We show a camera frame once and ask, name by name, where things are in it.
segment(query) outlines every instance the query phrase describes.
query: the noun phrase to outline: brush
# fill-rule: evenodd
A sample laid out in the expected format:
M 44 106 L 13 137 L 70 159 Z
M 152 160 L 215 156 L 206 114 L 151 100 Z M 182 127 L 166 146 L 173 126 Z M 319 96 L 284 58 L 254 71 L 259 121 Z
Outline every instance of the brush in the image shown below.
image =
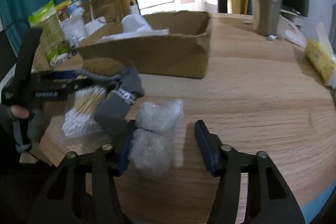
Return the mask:
M 75 92 L 73 108 L 65 114 L 62 131 L 65 137 L 75 137 L 101 131 L 93 114 L 99 103 L 106 97 L 106 88 L 111 82 L 120 79 L 118 73 L 124 65 L 111 58 L 94 58 L 85 60 L 79 75 L 87 76 L 97 84 Z

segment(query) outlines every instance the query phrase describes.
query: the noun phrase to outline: blue gripper pad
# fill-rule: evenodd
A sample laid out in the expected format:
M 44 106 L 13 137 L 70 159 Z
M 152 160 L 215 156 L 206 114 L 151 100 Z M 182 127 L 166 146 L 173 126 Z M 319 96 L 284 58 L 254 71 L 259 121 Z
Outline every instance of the blue gripper pad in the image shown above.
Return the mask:
M 124 142 L 119 149 L 120 155 L 117 170 L 119 171 L 120 176 L 127 170 L 129 164 L 128 153 L 134 130 L 136 130 L 135 120 L 131 120 L 127 128 Z
M 220 139 L 217 135 L 209 133 L 203 120 L 195 123 L 195 137 L 207 171 L 212 176 L 217 176 L 216 171 L 221 158 Z

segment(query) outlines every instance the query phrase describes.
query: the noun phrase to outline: clear plastic bag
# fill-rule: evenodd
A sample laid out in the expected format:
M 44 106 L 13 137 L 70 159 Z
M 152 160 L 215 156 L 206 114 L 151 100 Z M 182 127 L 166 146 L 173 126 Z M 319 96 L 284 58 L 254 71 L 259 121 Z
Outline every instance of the clear plastic bag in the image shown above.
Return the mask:
M 168 171 L 174 157 L 174 137 L 183 117 L 183 101 L 170 101 L 164 106 L 154 102 L 141 105 L 129 160 L 142 173 L 158 177 Z
M 301 47 L 307 46 L 307 40 L 295 24 L 287 18 L 280 16 L 277 27 L 277 34 L 290 42 L 293 42 Z

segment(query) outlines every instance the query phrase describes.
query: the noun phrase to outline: wooden table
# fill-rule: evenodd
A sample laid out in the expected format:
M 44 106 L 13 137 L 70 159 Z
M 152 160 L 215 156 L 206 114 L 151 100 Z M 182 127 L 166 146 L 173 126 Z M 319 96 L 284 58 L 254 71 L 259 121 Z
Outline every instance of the wooden table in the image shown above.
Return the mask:
M 164 176 L 148 179 L 130 165 L 115 179 L 121 206 L 130 217 L 149 223 L 206 223 L 218 179 L 203 165 L 194 138 L 198 119 L 240 152 L 265 150 L 300 206 L 336 180 L 336 110 L 329 90 L 302 48 L 267 41 L 243 20 L 251 17 L 214 16 L 204 79 L 141 75 L 146 95 L 132 106 L 128 118 L 134 118 L 145 101 L 164 104 L 181 98 L 184 120 L 174 142 L 174 162 Z M 63 145 L 62 120 L 63 112 L 55 113 L 40 145 L 54 164 L 70 150 L 86 153 L 96 148 Z M 242 181 L 237 223 L 244 218 L 246 176 Z

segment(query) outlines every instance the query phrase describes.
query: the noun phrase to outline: metal bolt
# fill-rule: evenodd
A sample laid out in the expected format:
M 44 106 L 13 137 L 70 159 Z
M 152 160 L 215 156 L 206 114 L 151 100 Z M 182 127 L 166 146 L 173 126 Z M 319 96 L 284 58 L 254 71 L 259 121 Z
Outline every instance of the metal bolt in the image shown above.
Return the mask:
M 221 147 L 220 147 L 223 151 L 230 151 L 232 149 L 232 147 L 228 144 L 223 144 Z
M 77 153 L 76 152 L 69 152 L 68 154 L 67 154 L 67 158 L 68 159 L 73 159 L 74 157 L 76 157 L 77 156 Z
M 265 151 L 259 151 L 259 152 L 257 153 L 257 155 L 258 155 L 259 157 L 263 158 L 263 159 L 265 159 L 265 158 L 268 157 L 268 155 L 267 155 L 267 153 L 266 153 Z
M 111 150 L 113 148 L 113 146 L 110 145 L 110 144 L 104 144 L 101 148 L 104 151 L 109 151 L 109 150 Z

